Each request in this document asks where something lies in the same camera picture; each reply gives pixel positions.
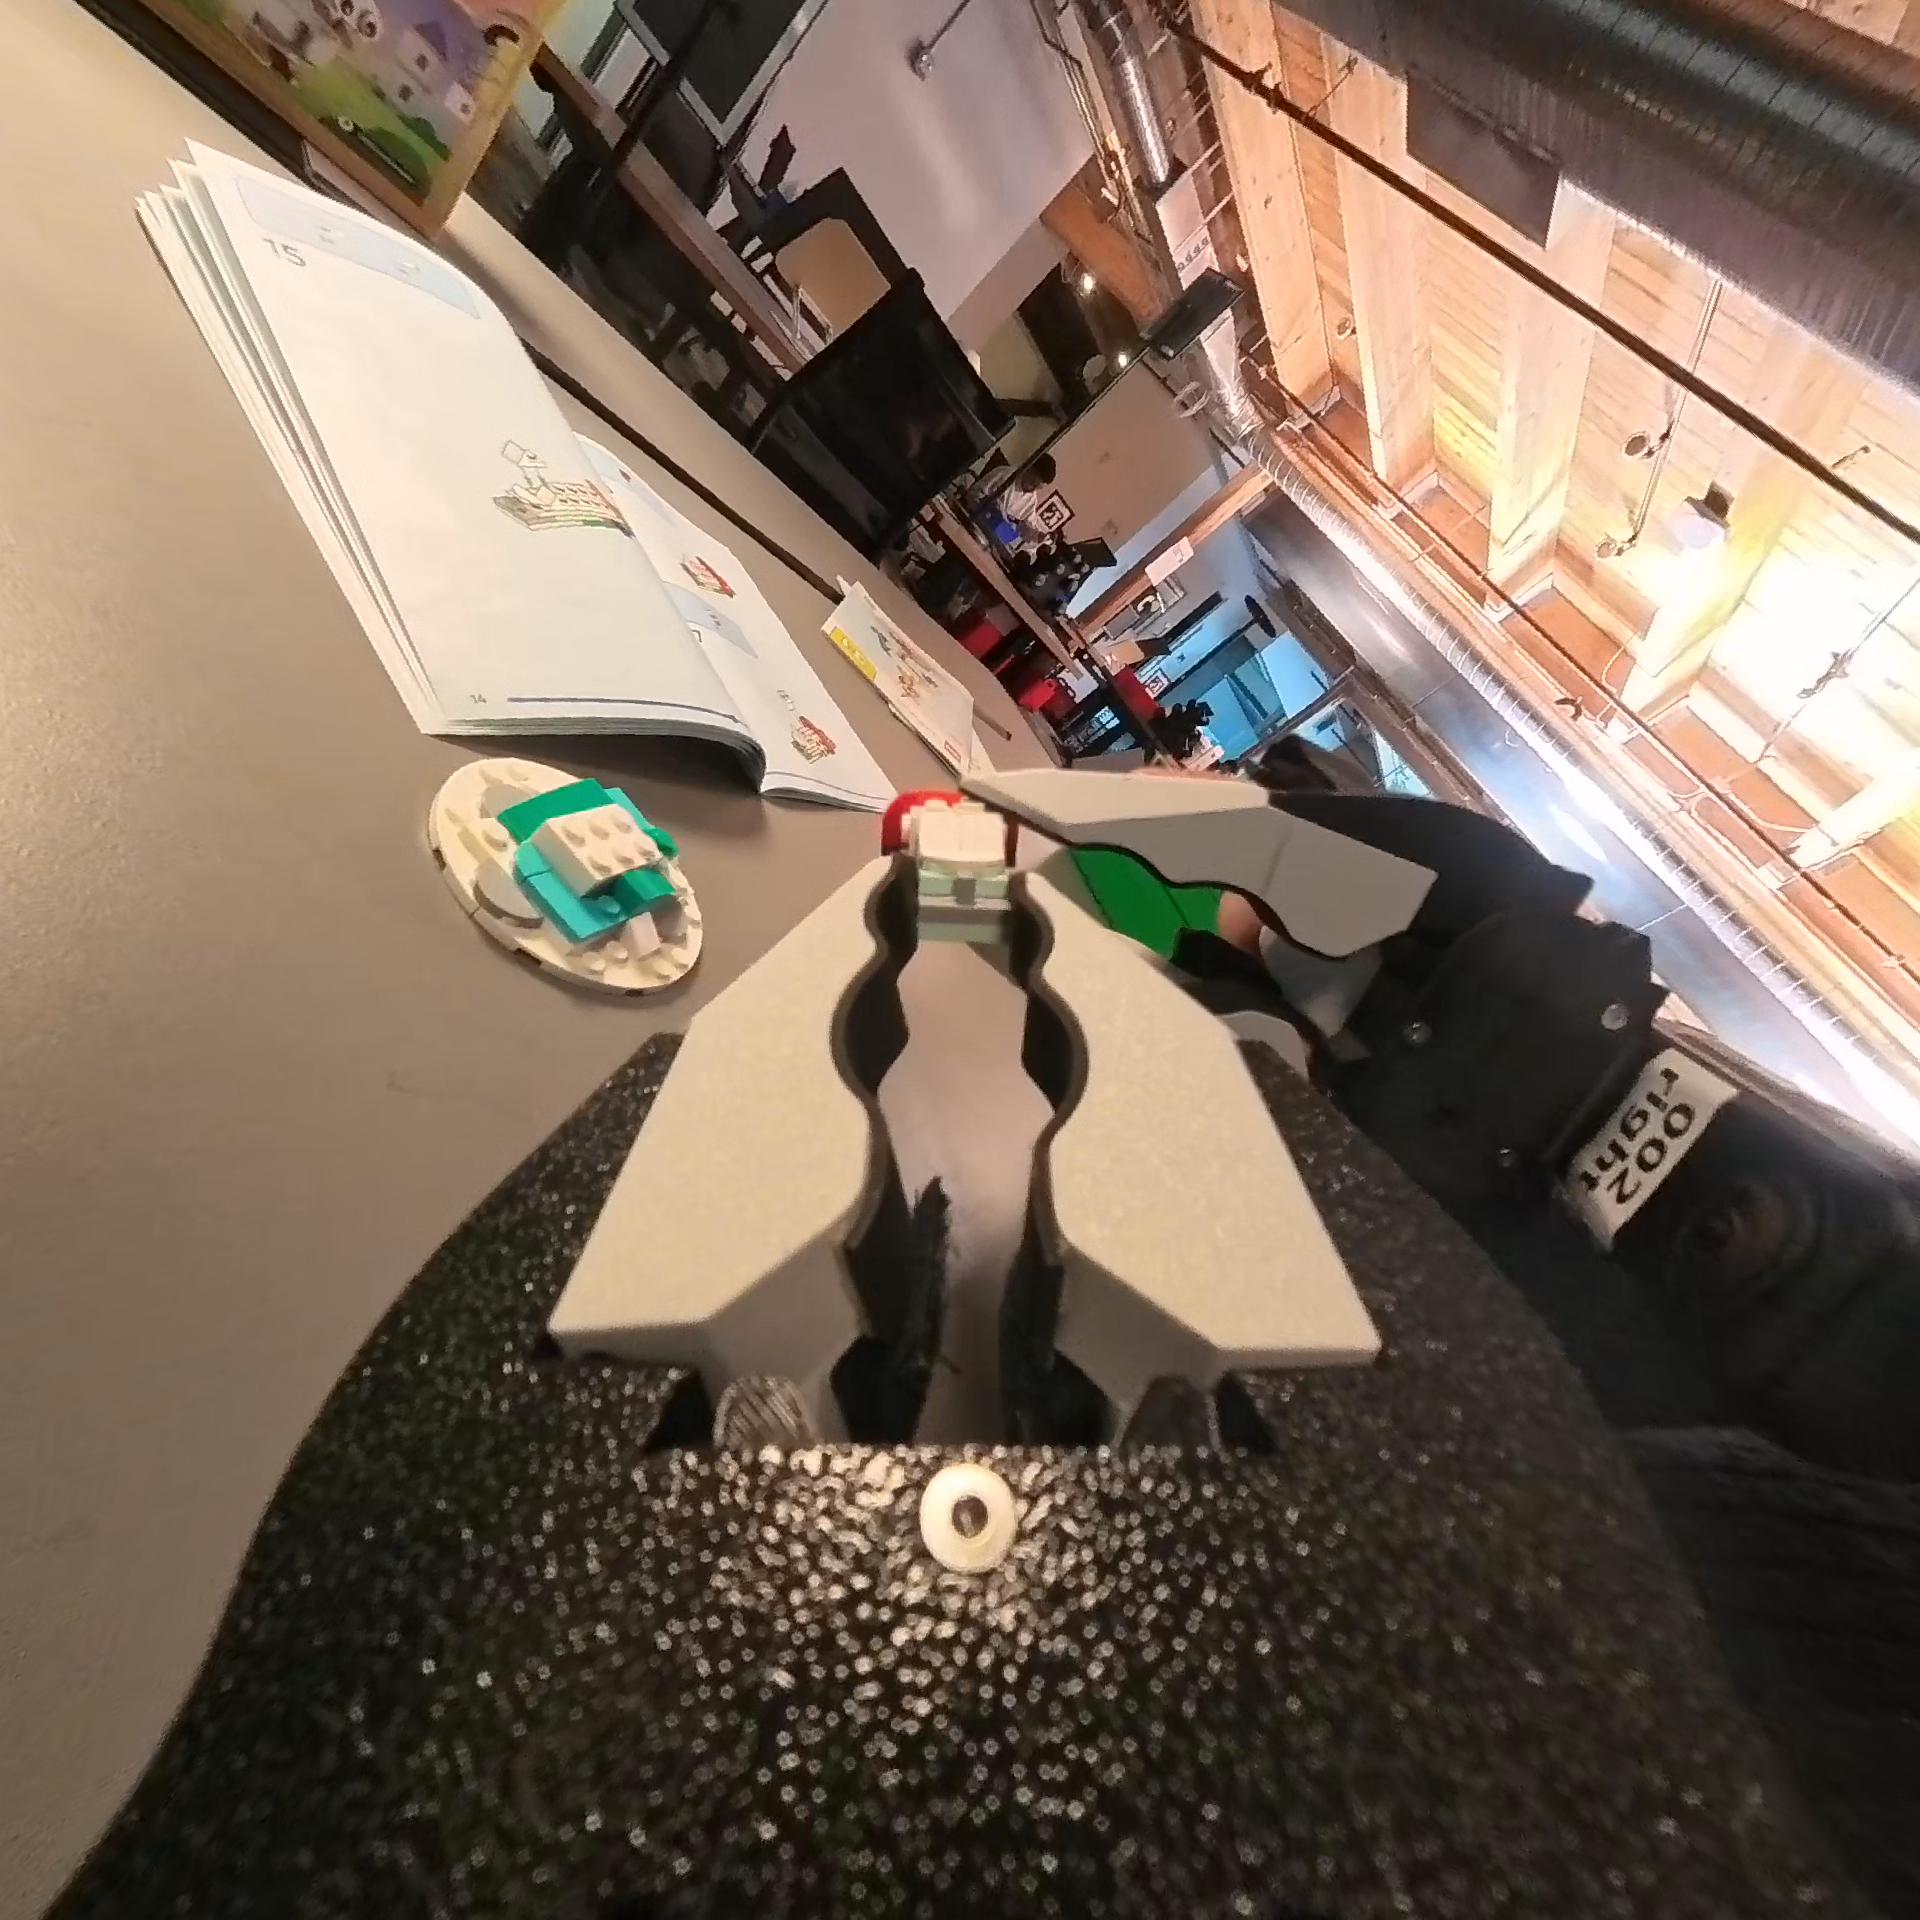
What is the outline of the open instruction booklet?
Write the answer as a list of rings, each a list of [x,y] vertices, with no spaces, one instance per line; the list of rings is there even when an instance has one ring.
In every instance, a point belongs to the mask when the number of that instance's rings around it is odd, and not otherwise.
[[[421,732],[700,738],[763,798],[893,801],[740,558],[439,253],[198,142],[136,216]]]

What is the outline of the small colourful instruction booklet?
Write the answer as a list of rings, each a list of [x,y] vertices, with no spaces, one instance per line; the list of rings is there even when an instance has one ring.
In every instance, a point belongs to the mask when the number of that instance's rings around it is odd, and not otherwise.
[[[822,632],[893,717],[956,774],[973,770],[976,709],[966,685],[919,647],[860,582],[838,582]]]

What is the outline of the large grey ventilation duct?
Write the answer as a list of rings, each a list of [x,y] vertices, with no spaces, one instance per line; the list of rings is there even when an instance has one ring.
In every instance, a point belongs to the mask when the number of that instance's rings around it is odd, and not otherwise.
[[[1778,207],[1915,197],[1915,34],[1888,5],[1485,5],[1494,109],[1583,185],[1675,167]]]

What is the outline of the grey framed monitor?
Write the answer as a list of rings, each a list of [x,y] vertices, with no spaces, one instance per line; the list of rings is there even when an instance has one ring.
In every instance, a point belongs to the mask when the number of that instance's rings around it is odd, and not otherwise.
[[[674,68],[678,93],[728,142],[826,10],[826,1],[615,1],[650,54]]]

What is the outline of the round white plate teal bricks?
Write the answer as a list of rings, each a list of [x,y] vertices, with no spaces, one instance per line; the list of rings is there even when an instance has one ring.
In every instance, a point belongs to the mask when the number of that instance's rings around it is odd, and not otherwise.
[[[442,783],[422,834],[467,918],[570,986],[652,997],[702,958],[678,842],[615,783],[526,757],[475,758]]]

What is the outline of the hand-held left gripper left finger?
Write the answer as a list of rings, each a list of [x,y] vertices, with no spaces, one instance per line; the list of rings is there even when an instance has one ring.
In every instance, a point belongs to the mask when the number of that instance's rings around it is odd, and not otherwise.
[[[906,870],[862,869],[687,1022],[547,1322],[564,1354],[837,1413],[868,1330],[853,1250],[896,1185],[878,1089],[903,968]]]

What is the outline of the green plastic bin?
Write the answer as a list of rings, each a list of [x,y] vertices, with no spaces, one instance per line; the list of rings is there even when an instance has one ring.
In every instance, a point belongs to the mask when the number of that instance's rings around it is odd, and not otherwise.
[[[1174,959],[1189,934],[1216,934],[1218,887],[1165,881],[1138,857],[1110,848],[1071,848],[1070,858],[1091,910],[1159,959]]]

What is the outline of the yellow lego set box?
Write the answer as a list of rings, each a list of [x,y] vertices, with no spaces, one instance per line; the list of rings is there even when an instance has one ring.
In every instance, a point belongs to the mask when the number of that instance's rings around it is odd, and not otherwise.
[[[562,1],[147,1],[414,230],[439,232]]]

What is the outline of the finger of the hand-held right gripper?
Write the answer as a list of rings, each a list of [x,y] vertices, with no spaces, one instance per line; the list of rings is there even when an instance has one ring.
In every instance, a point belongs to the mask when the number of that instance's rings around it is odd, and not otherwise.
[[[1430,869],[1234,780],[1015,770],[970,774],[962,793],[1066,848],[1124,853],[1168,884],[1236,894],[1262,924],[1332,959],[1406,933],[1435,884]]]
[[[1276,937],[1274,976],[1224,944],[1234,958],[1228,1007],[1218,1018],[1236,1040],[1274,1049],[1300,1076],[1318,1076],[1365,1053],[1350,1034],[1352,1016],[1378,976],[1378,945],[1332,958]]]

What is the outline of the red white green lego assembly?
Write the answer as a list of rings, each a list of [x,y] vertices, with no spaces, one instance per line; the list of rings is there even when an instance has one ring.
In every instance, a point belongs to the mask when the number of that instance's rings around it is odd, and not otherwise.
[[[880,849],[910,869],[922,944],[1006,952],[1015,927],[1016,823],[958,789],[903,791],[880,816]]]

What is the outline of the large black screen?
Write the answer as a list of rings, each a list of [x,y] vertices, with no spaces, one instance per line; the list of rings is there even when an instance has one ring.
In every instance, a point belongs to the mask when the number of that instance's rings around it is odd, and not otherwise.
[[[747,450],[860,556],[880,560],[1012,430],[923,279],[907,271],[782,384]]]

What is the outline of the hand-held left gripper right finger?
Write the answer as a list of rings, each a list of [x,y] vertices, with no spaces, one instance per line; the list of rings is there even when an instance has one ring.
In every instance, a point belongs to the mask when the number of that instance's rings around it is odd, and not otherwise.
[[[1234,1032],[1047,878],[1016,879],[1021,1070],[1047,1101],[1016,1255],[1016,1420],[1159,1382],[1371,1366],[1381,1334]]]

